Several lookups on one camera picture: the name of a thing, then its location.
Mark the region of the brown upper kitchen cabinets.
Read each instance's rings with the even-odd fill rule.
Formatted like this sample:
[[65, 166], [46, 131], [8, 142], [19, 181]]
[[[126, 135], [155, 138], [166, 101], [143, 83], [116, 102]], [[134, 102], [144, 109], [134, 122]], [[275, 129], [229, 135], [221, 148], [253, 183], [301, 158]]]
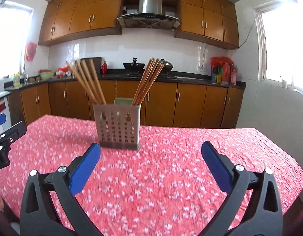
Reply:
[[[86, 37], [119, 35], [117, 18], [136, 12], [139, 0], [52, 0], [39, 36], [40, 45], [52, 46]], [[180, 19], [176, 38], [221, 47], [239, 47], [236, 9], [228, 0], [163, 0], [163, 14]]]

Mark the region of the brown kitchen cabinets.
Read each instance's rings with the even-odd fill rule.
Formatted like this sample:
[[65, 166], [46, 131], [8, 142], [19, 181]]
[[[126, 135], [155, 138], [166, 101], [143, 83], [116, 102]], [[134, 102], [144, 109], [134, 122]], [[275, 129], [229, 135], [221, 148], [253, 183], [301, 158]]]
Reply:
[[[86, 37], [119, 35], [117, 18], [136, 12], [139, 0], [52, 0], [39, 36], [40, 45], [52, 46]], [[163, 14], [180, 19], [176, 38], [221, 47], [239, 47], [236, 9], [228, 0], [163, 0]]]
[[[94, 120], [93, 101], [71, 78], [49, 79], [19, 87], [5, 85], [12, 124], [31, 124], [51, 114]], [[204, 79], [160, 79], [141, 104], [140, 124], [184, 128], [234, 128], [245, 83], [214, 84]]]

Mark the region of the brown lower kitchen cabinets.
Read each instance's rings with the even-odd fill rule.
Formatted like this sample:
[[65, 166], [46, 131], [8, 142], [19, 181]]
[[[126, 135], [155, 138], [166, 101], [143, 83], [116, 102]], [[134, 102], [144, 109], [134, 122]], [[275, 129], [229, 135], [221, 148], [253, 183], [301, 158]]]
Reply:
[[[31, 124], [51, 114], [94, 120], [93, 101], [71, 78], [49, 79], [19, 87], [5, 85], [12, 124]], [[245, 83], [214, 84], [204, 79], [160, 79], [141, 104], [140, 124], [184, 128], [234, 128]]]

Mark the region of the yellow bottle near sink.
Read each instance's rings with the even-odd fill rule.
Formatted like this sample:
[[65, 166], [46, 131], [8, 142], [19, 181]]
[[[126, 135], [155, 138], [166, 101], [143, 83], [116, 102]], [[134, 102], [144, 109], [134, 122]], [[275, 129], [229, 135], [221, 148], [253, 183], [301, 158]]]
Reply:
[[18, 72], [13, 74], [13, 87], [18, 87], [21, 85], [21, 74]]

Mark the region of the green basin on counter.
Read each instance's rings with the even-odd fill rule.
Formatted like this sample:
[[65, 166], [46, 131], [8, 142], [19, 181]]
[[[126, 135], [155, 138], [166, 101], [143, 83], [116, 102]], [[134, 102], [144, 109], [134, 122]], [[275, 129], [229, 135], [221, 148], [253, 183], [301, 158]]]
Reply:
[[55, 75], [54, 71], [42, 71], [40, 73], [40, 78], [41, 78], [41, 80], [47, 80], [47, 79], [53, 78], [54, 75]]

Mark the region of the red floral tablecloth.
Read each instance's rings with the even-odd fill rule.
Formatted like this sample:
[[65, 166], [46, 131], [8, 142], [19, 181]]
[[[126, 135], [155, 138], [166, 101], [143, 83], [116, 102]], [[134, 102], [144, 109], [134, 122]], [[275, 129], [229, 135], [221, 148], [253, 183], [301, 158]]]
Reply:
[[[69, 165], [98, 140], [95, 122], [43, 116], [12, 145], [0, 170], [0, 193], [19, 214], [31, 170], [50, 173]], [[270, 168], [287, 211], [303, 189], [300, 165], [254, 128], [200, 129], [142, 126], [140, 148], [101, 150], [77, 200], [105, 235], [197, 235], [226, 194], [201, 155], [210, 141], [233, 164]]]

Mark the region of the dark wooden cutting board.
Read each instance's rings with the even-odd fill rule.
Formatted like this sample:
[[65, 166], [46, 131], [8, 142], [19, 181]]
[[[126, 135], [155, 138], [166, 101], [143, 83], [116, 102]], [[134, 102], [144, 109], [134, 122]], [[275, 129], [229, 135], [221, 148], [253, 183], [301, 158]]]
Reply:
[[81, 60], [85, 60], [90, 73], [92, 71], [91, 71], [91, 66], [90, 66], [90, 61], [89, 60], [93, 60], [96, 73], [98, 75], [101, 74], [101, 66], [102, 66], [102, 58], [101, 57], [81, 58]]

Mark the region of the red bottle on counter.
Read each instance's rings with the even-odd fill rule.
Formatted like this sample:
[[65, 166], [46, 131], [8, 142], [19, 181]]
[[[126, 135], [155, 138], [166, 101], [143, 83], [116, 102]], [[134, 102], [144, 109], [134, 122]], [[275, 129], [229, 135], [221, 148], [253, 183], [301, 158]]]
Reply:
[[102, 74], [105, 75], [107, 73], [107, 70], [108, 70], [107, 61], [103, 60], [103, 64], [102, 64], [102, 67], [101, 67]]

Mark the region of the perforated metal utensil holder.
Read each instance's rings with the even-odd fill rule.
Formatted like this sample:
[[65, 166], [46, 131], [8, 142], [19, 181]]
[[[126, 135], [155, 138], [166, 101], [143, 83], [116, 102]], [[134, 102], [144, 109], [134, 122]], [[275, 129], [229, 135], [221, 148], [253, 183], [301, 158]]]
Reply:
[[100, 147], [139, 150], [140, 105], [131, 98], [116, 98], [114, 103], [93, 105]]

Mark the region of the black wok left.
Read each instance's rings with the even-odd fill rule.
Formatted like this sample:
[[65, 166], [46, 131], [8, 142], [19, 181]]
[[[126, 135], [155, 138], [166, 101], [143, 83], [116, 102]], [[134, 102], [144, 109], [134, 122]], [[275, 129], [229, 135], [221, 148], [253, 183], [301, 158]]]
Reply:
[[126, 73], [129, 75], [141, 75], [145, 68], [145, 63], [138, 63], [137, 58], [133, 58], [132, 62], [123, 63]]

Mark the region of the black wok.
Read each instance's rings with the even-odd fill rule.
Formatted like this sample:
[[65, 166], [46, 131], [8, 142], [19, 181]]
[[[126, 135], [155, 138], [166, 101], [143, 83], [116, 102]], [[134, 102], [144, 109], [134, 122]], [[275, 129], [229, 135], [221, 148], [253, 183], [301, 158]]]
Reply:
[[138, 63], [137, 58], [133, 58], [132, 62], [123, 63], [126, 73], [129, 75], [141, 75], [145, 68], [145, 63]]
[[160, 74], [168, 75], [169, 72], [173, 69], [173, 65], [171, 62], [166, 61], [164, 59], [160, 59], [158, 62], [159, 65], [163, 65], [162, 70], [160, 71]]

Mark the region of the red bags and bottles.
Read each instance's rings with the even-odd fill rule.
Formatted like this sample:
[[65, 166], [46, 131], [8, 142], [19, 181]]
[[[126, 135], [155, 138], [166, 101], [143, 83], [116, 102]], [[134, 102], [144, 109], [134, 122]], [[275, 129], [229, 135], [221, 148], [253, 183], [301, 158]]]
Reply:
[[212, 80], [216, 83], [236, 86], [237, 69], [232, 59], [227, 56], [210, 58]]

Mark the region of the black wok right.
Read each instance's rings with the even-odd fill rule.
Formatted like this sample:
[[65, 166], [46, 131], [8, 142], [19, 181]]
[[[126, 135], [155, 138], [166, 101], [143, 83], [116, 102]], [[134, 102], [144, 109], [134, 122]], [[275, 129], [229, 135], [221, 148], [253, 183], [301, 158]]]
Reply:
[[163, 65], [162, 70], [160, 71], [160, 74], [168, 75], [169, 72], [173, 69], [173, 65], [171, 62], [166, 61], [164, 59], [160, 59], [158, 62], [159, 65]]

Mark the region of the steel range hood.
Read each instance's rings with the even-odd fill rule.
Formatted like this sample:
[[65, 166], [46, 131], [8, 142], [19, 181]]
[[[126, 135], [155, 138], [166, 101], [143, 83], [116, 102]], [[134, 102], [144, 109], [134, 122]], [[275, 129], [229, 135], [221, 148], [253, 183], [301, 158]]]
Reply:
[[174, 30], [180, 26], [180, 19], [163, 14], [163, 0], [139, 0], [136, 12], [117, 18], [122, 28], [154, 28]]

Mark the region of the red plastic bag on wall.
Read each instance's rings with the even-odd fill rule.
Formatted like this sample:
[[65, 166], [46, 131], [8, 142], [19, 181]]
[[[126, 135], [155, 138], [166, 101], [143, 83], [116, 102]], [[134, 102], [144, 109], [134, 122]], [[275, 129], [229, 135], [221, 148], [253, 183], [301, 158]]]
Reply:
[[36, 55], [38, 45], [36, 43], [27, 43], [25, 46], [25, 58], [28, 62], [32, 62], [34, 60], [34, 56]]

